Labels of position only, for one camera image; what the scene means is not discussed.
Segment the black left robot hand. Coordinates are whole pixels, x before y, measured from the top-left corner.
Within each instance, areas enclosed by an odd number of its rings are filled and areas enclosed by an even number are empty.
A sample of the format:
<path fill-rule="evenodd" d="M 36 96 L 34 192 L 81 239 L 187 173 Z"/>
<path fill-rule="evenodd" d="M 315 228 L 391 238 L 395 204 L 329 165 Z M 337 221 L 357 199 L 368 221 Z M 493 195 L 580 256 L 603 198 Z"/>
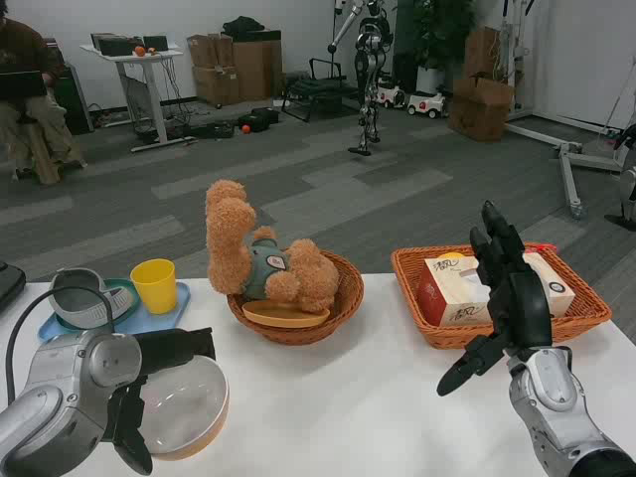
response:
<path fill-rule="evenodd" d="M 196 356 L 213 360 L 216 350 L 210 328 L 155 331 L 136 334 L 134 338 L 141 350 L 141 369 L 132 383 L 119 387 L 110 397 L 107 427 L 101 440 L 110 442 L 133 471 L 148 476 L 153 470 L 152 457 L 139 431 L 145 406 L 140 397 L 142 387 L 150 375 L 183 366 Z"/>

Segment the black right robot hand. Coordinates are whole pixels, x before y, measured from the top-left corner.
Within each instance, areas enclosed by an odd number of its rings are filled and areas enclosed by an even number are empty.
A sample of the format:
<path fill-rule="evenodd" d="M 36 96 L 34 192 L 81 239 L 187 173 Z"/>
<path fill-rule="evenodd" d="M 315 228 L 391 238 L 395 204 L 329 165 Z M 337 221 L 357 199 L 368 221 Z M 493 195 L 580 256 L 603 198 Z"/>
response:
<path fill-rule="evenodd" d="M 441 397 L 454 392 L 471 377 L 482 376 L 505 355 L 528 354 L 531 348 L 553 344 L 552 318 L 539 275 L 524 260 L 525 246 L 514 226 L 490 201 L 481 217 L 486 228 L 470 231 L 470 244 L 478 260 L 477 274 L 490 288 L 487 309 L 493 332 L 478 335 L 463 356 L 437 385 Z"/>

